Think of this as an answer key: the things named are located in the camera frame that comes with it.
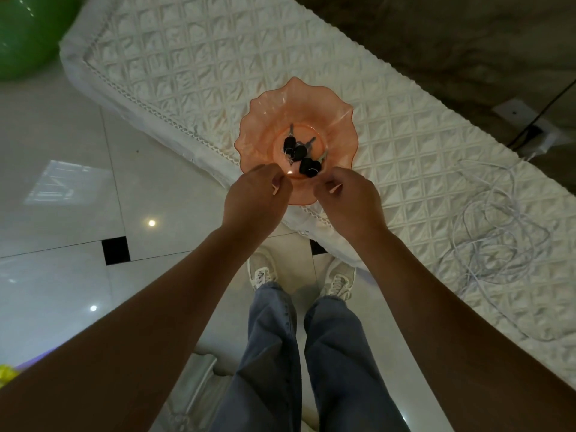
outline green balloon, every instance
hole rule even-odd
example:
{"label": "green balloon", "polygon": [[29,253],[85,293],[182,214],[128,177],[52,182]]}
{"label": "green balloon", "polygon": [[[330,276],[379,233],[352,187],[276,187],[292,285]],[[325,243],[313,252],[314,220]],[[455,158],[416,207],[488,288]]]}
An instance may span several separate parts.
{"label": "green balloon", "polygon": [[0,0],[0,80],[24,77],[58,54],[81,0]]}

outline forearm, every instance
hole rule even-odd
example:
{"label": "forearm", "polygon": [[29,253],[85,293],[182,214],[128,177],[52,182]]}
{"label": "forearm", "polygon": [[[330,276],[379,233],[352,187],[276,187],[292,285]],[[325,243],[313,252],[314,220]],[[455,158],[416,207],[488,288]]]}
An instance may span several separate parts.
{"label": "forearm", "polygon": [[0,391],[0,430],[148,430],[259,238],[218,229]]}
{"label": "forearm", "polygon": [[439,282],[391,232],[355,245],[454,429],[568,430],[576,392]]}

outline jeans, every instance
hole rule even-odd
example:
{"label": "jeans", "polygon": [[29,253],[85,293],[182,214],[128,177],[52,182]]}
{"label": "jeans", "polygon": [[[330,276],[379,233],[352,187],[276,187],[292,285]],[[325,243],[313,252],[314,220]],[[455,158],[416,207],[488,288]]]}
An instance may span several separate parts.
{"label": "jeans", "polygon": [[[409,431],[360,320],[341,299],[318,299],[306,313],[304,328],[304,356],[321,431]],[[256,290],[248,346],[211,432],[298,432],[301,416],[296,310],[290,295],[269,282]]]}

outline electrical socket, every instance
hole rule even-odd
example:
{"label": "electrical socket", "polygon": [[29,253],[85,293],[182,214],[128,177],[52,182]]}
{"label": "electrical socket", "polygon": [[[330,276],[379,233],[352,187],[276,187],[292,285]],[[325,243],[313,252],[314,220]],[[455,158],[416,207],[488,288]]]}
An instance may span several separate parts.
{"label": "electrical socket", "polygon": [[[511,123],[519,129],[524,129],[538,115],[537,111],[532,109],[519,98],[508,100],[502,104],[499,104],[498,106],[493,107],[492,110],[504,118],[507,122]],[[572,138],[570,138],[568,135],[562,132],[562,130],[560,130],[557,126],[555,126],[544,117],[538,118],[534,125],[538,126],[544,132],[542,138],[548,138],[549,140],[553,138],[554,145],[568,144],[573,142]]]}

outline bowl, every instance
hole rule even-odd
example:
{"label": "bowl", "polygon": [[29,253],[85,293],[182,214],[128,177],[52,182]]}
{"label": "bowl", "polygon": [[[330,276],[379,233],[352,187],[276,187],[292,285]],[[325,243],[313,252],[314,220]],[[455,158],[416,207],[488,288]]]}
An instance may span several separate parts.
{"label": "bowl", "polygon": [[358,149],[353,110],[331,89],[307,85],[297,77],[280,89],[262,93],[250,101],[250,109],[240,122],[240,136],[234,142],[242,172],[275,162],[292,179],[294,191],[289,204],[314,203],[313,187],[318,177],[300,174],[300,162],[291,163],[284,153],[284,140],[291,126],[297,141],[306,144],[315,138],[308,156],[316,160],[325,153],[319,174],[334,166],[350,168]]}

